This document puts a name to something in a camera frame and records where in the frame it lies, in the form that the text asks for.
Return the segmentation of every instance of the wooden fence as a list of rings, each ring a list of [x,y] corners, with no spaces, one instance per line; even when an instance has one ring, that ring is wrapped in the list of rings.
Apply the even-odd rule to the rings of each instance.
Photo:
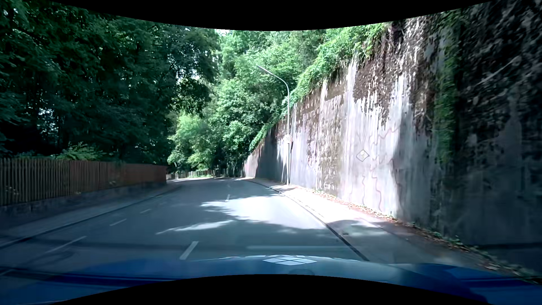
[[[100,161],[0,159],[0,206],[143,182],[165,182],[166,166]]]

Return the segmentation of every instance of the concrete wall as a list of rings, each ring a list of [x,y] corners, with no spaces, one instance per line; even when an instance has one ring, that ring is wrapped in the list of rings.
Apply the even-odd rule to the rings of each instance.
[[[540,1],[464,9],[452,160],[437,161],[437,73],[449,28],[437,15],[397,24],[292,108],[291,182],[415,221],[542,269]],[[286,120],[245,163],[286,180]]]

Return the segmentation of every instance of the green vegetation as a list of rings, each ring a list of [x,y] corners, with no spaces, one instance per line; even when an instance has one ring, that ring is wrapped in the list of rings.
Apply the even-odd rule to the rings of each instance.
[[[0,12],[0,157],[167,164],[177,113],[218,76],[211,29],[43,0]]]
[[[438,140],[437,158],[446,164],[453,153],[452,145],[456,124],[454,111],[459,98],[456,74],[460,68],[461,10],[446,11],[442,14],[439,27],[447,31],[445,36],[447,44],[444,49],[444,67],[438,75],[438,94],[435,99],[433,129]]]
[[[357,56],[371,54],[388,24],[307,31],[230,31],[221,37],[220,79],[201,116],[182,113],[176,147],[168,159],[177,168],[239,170],[268,130],[286,114],[284,79],[291,105]]]
[[[230,31],[44,0],[0,3],[0,157],[227,169],[387,24]]]

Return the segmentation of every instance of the diamond-shaped sign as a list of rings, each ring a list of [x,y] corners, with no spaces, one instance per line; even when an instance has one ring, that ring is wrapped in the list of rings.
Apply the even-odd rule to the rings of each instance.
[[[360,161],[365,161],[369,157],[369,154],[365,151],[365,149],[362,149],[359,154],[356,156],[356,158]]]

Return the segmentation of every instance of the curb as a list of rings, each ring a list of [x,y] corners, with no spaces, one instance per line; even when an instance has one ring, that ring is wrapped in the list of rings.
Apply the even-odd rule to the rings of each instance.
[[[330,225],[327,224],[327,222],[325,221],[325,217],[318,213],[317,211],[311,209],[310,207],[306,206],[303,204],[303,202],[301,202],[299,199],[296,199],[294,197],[291,197],[291,196],[288,196],[286,195],[285,193],[279,191],[279,190],[276,190],[274,188],[271,188],[271,187],[268,187],[266,185],[263,185],[259,182],[256,182],[256,181],[250,181],[248,179],[243,179],[243,180],[240,180],[240,181],[247,181],[247,182],[252,182],[252,183],[255,183],[257,185],[261,185],[263,187],[266,187],[270,190],[273,190],[289,199],[291,199],[292,201],[294,201],[296,204],[298,204],[300,207],[302,207],[303,209],[305,209],[307,212],[309,212],[312,216],[314,216],[316,219],[318,219],[318,221],[320,221],[326,228],[328,228],[335,236],[337,236],[343,243],[345,243],[349,248],[350,250],[352,250],[355,254],[357,254],[361,259],[363,259],[364,261],[366,262],[369,262],[369,259],[363,255],[361,252],[359,252],[358,249],[356,249],[356,247],[354,247],[352,244],[350,244],[343,236],[341,236],[337,231],[335,231]]]
[[[100,214],[97,214],[97,215],[93,215],[91,217],[88,217],[88,218],[84,218],[84,219],[80,219],[80,220],[77,220],[77,221],[72,221],[71,223],[67,223],[67,224],[63,224],[61,226],[58,226],[58,227],[55,227],[55,228],[50,228],[50,229],[47,229],[47,230],[44,230],[44,231],[41,231],[39,233],[34,233],[32,235],[28,235],[28,236],[25,236],[25,237],[19,237],[15,240],[11,240],[9,242],[6,242],[6,243],[3,243],[3,244],[0,244],[0,249],[4,249],[6,247],[9,247],[9,246],[12,246],[12,245],[15,245],[15,244],[19,244],[19,243],[24,243],[28,240],[31,240],[33,238],[35,238],[36,236],[40,236],[40,235],[43,235],[43,234],[47,234],[47,233],[51,233],[51,232],[54,232],[56,230],[60,230],[62,228],[65,228],[65,227],[68,227],[68,226],[71,226],[71,225],[75,225],[75,224],[78,224],[78,223],[82,223],[83,221],[87,221],[87,220],[90,220],[90,219],[93,219],[93,218],[96,218],[96,217],[99,217],[99,216],[102,216],[102,215],[105,215],[107,213],[111,213],[111,212],[115,212],[115,211],[118,211],[120,209],[123,209],[123,208],[127,208],[129,206],[133,206],[135,204],[139,204],[141,202],[144,202],[144,201],[147,201],[149,199],[153,199],[153,198],[156,198],[160,195],[163,195],[163,194],[167,194],[167,193],[171,193],[175,190],[178,190],[181,186],[178,186],[176,188],[173,188],[173,189],[169,189],[169,190],[166,190],[162,193],[158,193],[154,196],[151,196],[151,197],[148,197],[148,198],[145,198],[145,199],[142,199],[142,200],[139,200],[139,201],[136,201],[136,202],[133,202],[131,204],[128,204],[126,206],[122,206],[122,207],[119,207],[119,208],[116,208],[116,209],[112,209],[110,211],[106,211],[106,212],[103,212],[103,213],[100,213]]]

